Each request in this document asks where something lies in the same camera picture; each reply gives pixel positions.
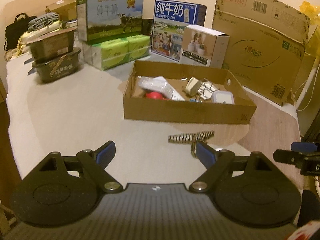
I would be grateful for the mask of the leopard print hair claw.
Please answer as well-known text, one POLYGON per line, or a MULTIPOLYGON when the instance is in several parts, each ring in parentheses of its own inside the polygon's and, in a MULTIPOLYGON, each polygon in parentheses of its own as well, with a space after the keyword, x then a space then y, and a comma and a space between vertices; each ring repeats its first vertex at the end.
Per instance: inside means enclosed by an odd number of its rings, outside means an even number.
POLYGON ((183 133, 168 136, 168 143, 173 144, 190 144, 191 155, 197 159, 196 144, 198 141, 207 142, 209 139, 214 137, 214 131, 203 131, 197 133, 183 133))

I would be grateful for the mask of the shallow brown cardboard tray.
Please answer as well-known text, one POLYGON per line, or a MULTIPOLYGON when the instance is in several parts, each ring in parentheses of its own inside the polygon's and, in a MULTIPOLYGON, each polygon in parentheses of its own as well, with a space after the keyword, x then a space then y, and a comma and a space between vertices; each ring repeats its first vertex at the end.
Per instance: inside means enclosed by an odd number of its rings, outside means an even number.
POLYGON ((123 94, 124 118, 143 121, 195 124, 247 124, 257 109, 234 75, 225 69, 187 64, 137 60, 123 94), (182 101, 148 99, 139 87, 141 77, 164 77, 183 97, 182 101), (191 102, 182 88, 195 77, 208 80, 233 94, 233 104, 191 102))

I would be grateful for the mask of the large brown cardboard box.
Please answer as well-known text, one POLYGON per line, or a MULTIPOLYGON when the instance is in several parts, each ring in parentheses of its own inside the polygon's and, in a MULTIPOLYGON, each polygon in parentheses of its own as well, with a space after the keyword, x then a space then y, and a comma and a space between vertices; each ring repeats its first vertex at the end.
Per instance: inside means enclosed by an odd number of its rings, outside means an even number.
POLYGON ((216 0, 212 28, 229 36, 223 68, 283 105, 302 65, 310 18, 278 0, 216 0))

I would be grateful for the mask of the white power adapter plug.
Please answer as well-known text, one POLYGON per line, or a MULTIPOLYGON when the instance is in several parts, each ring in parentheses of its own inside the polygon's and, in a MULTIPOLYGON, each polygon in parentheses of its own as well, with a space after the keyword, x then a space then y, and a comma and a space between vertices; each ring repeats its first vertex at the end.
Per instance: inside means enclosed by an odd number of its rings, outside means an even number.
POLYGON ((191 77, 187 85, 182 90, 189 96, 195 96, 201 87, 201 81, 195 77, 191 77))

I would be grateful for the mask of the lower black instant-meal bowl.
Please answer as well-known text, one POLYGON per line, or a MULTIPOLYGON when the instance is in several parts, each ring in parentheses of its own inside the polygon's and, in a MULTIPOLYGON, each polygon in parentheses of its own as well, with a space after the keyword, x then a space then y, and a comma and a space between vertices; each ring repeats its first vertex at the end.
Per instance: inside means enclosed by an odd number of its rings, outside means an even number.
POLYGON ((79 68, 79 54, 81 49, 74 47, 70 53, 58 56, 43 63, 32 63, 32 68, 37 72, 43 83, 50 83, 71 75, 79 68))

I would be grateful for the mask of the black instant-meal bowl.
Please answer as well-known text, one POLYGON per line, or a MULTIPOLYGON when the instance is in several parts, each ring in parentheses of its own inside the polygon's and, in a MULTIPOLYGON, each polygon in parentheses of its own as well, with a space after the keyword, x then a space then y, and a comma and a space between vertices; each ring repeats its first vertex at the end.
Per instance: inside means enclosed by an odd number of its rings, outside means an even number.
POLYGON ((37 72, 43 83, 50 83, 71 75, 79 68, 79 54, 81 49, 74 47, 70 53, 58 56, 43 63, 32 63, 32 68, 37 72))
POLYGON ((27 46, 33 59, 37 63, 43 63, 71 52, 76 30, 77 27, 61 29, 29 41, 27 46))

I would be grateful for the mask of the red rubber toy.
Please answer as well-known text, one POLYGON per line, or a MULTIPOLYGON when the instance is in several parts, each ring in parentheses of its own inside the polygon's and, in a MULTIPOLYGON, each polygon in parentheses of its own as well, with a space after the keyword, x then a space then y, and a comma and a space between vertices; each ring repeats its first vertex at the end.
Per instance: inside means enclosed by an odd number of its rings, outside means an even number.
POLYGON ((145 94, 145 97, 146 98, 149 98, 149 99, 157 99, 157 100, 166 100, 167 98, 159 93, 159 92, 148 92, 145 94))

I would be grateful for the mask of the white remote control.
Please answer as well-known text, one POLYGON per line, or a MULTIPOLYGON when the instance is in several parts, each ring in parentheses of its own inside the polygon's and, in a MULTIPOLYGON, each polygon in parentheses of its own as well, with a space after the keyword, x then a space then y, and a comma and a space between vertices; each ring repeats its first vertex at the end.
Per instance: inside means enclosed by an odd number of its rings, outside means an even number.
POLYGON ((181 94, 162 76, 156 77, 162 84, 161 91, 170 100, 184 101, 181 94))

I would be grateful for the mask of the clear plastic bag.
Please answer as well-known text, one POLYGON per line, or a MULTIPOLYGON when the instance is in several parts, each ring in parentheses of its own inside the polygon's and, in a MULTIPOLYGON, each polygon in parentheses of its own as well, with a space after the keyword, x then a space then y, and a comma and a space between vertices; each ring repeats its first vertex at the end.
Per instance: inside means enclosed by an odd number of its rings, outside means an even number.
POLYGON ((171 90, 168 87, 168 82, 163 77, 141 77, 138 81, 140 88, 159 92, 162 94, 170 94, 171 90))

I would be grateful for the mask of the white humidifier box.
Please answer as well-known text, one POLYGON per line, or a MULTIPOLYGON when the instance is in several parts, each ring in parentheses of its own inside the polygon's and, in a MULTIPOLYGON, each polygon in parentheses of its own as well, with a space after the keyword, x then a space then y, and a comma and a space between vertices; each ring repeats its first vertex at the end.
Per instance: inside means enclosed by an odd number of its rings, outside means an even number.
POLYGON ((185 27, 180 55, 181 64, 221 68, 229 35, 220 31, 189 25, 185 27))

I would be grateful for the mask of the green tissue pack bundle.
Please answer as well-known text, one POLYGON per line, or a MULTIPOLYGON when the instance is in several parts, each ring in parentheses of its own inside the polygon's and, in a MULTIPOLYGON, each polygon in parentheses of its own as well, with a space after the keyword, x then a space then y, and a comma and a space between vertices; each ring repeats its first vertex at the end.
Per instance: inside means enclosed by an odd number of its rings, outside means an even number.
POLYGON ((150 47, 150 37, 146 35, 117 38, 96 44, 81 43, 84 61, 102 71, 148 56, 150 47))

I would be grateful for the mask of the upper black instant-meal bowl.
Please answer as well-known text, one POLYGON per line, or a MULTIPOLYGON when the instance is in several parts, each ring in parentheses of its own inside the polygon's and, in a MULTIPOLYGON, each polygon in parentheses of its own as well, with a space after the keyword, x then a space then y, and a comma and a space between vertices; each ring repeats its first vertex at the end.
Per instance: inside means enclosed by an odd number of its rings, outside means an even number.
POLYGON ((27 46, 33 59, 37 63, 43 63, 71 52, 76 30, 77 27, 61 29, 29 41, 27 46))

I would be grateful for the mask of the black bag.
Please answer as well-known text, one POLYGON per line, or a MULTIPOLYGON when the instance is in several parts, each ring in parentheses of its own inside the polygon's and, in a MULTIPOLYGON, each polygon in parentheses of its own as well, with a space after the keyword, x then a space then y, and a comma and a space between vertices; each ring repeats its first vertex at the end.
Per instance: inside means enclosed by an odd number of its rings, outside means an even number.
POLYGON ((15 17, 14 22, 5 29, 5 51, 17 47, 18 40, 28 30, 29 22, 35 18, 37 18, 37 16, 29 17, 26 13, 20 13, 15 17))

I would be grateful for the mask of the flat cardboard box behind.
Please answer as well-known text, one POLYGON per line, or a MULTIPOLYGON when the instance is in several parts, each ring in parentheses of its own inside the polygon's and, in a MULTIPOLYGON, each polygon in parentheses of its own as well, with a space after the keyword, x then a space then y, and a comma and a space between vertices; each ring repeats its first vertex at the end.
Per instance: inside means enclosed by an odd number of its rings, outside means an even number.
POLYGON ((74 20, 77 18, 76 0, 59 0, 46 6, 45 12, 55 12, 59 14, 62 21, 74 20))

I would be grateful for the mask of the green cow milk carton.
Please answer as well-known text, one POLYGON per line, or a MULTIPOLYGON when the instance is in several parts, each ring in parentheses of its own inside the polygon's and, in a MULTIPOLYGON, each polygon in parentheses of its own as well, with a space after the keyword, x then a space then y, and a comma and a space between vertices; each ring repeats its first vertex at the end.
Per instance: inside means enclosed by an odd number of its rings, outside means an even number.
POLYGON ((85 42, 142 31, 144 0, 76 0, 78 39, 85 42))

